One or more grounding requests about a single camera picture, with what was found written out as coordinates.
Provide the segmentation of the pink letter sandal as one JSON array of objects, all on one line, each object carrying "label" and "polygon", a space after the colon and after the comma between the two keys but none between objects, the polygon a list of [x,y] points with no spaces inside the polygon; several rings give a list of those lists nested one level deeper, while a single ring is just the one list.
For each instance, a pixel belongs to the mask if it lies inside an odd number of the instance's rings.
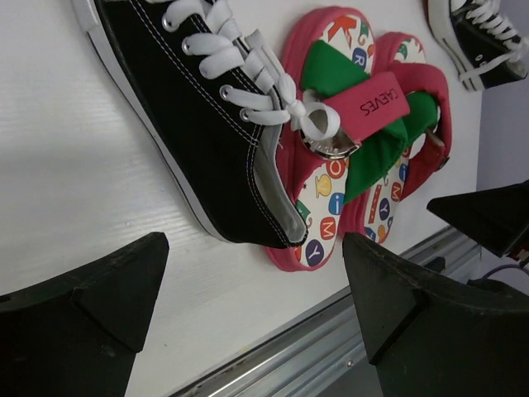
[{"label": "pink letter sandal", "polygon": [[395,74],[375,71],[375,51],[367,18],[351,7],[310,11],[285,42],[281,62],[306,117],[284,128],[276,160],[307,237],[267,250],[280,270],[325,265],[345,205],[403,152],[410,107]]},{"label": "pink letter sandal", "polygon": [[426,62],[420,40],[387,32],[375,44],[375,70],[394,72],[407,95],[410,113],[403,124],[411,143],[381,179],[344,207],[338,235],[358,232],[381,244],[392,229],[398,205],[449,160],[452,121],[446,77]]}]

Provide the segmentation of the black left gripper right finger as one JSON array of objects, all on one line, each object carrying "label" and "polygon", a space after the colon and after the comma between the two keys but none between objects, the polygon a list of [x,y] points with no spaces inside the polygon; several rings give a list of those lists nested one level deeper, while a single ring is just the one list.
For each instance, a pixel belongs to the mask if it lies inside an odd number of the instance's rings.
[{"label": "black left gripper right finger", "polygon": [[525,294],[498,280],[455,281],[358,233],[342,251],[384,395],[527,395]]}]

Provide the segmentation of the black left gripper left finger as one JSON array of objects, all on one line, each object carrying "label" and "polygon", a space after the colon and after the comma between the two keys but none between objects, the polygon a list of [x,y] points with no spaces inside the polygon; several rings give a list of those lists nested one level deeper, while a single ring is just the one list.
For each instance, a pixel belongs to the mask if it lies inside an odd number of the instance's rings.
[{"label": "black left gripper left finger", "polygon": [[151,232],[1,297],[3,396],[123,396],[169,255]]}]

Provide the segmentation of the black canvas sneaker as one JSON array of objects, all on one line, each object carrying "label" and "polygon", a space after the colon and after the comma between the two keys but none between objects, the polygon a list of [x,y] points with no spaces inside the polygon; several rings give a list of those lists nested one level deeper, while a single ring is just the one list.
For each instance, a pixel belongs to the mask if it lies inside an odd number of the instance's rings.
[{"label": "black canvas sneaker", "polygon": [[226,1],[76,1],[74,11],[203,229],[300,246],[276,152],[306,108],[262,35],[243,36]]},{"label": "black canvas sneaker", "polygon": [[500,1],[426,1],[431,33],[469,91],[524,80],[528,38],[500,11]]}]

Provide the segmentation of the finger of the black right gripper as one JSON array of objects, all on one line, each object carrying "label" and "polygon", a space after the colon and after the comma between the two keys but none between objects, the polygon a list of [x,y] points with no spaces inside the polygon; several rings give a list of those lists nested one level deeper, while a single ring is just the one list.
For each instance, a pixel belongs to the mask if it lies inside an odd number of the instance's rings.
[{"label": "finger of the black right gripper", "polygon": [[528,182],[432,199],[427,210],[497,257],[528,257]]}]

